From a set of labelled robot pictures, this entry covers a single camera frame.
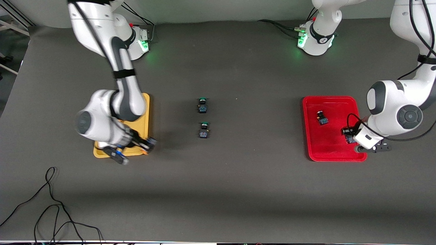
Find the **gray table surface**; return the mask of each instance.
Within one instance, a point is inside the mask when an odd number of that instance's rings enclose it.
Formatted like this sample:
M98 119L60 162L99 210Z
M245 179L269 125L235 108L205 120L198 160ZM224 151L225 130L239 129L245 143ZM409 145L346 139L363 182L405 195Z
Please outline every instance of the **gray table surface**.
M96 159L73 127L95 90L114 88L105 59L71 29L31 31L0 119L1 220L56 166L56 198L106 240L436 244L435 133L363 163L307 158L304 96L350 95L368 114L368 88L416 65L418 49L388 19L344 20L320 57L268 23L157 26L150 53L133 64L152 97L159 144L128 166ZM205 115L195 110L202 96L210 98ZM406 136L425 131L435 112ZM210 139L197 138L201 121L211 123ZM50 203L44 190L0 228L1 239L33 239ZM39 238L51 237L54 215L41 221ZM77 240L71 227L59 238Z

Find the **electronic component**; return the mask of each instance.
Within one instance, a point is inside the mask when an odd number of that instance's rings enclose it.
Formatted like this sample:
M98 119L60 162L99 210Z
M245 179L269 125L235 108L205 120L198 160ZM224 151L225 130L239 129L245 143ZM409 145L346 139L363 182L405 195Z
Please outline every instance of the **electronic component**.
M129 159L115 147L106 146L103 148L103 152L106 153L112 160L116 161L121 165L129 164Z
M201 129L200 129L200 132L198 134L200 138L202 138L202 139L207 139L208 138L208 135L209 135L208 128L209 128L209 123L208 122L202 122L201 123Z
M342 135L345 136L345 140L347 141L348 144L356 143L356 140L353 138L354 135L357 134L355 128L358 128L358 126L353 127L353 128L345 127L343 129L341 129L341 133L342 133Z
M201 97L198 99L198 113L208 112L208 99Z
M327 119L327 117L324 116L323 111L318 111L317 115L318 115L317 119L318 119L318 122L320 123L320 125L324 125L324 124L328 123L328 119Z

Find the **white wall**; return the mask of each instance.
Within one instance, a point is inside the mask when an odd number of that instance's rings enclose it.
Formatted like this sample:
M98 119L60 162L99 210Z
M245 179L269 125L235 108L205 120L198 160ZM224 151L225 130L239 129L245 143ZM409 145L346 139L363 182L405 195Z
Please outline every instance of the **white wall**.
M71 27L66 0L9 0L38 25ZM385 18L395 0L367 0L341 10L346 19ZM310 0L126 0L143 17L156 24L193 23L220 20L301 20L312 9ZM142 23L123 8L129 22Z

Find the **green led light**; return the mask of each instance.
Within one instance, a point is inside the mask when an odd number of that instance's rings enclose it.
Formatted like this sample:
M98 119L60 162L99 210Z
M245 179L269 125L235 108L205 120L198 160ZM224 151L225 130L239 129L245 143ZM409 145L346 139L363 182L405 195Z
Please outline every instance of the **green led light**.
M334 39L334 35L332 36L331 41L330 41L330 44L328 45L329 48L331 47L331 45L332 45L332 43L333 43L333 39Z
M142 51L148 51L148 41L138 40L138 43L140 44Z
M303 48L306 44L307 34L305 33L304 36L300 37L300 39L301 40L298 42L298 47Z

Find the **red tray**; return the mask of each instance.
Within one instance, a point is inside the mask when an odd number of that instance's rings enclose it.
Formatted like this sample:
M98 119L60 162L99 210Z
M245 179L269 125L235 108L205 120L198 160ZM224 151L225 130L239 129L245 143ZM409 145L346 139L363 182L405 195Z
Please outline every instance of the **red tray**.
M320 125L317 112L323 111L329 123ZM363 162L366 153L357 153L357 143L347 144L341 129L347 125L349 113L359 115L357 104L350 96L307 96L303 99L309 157L316 162ZM350 118L350 125L357 120Z

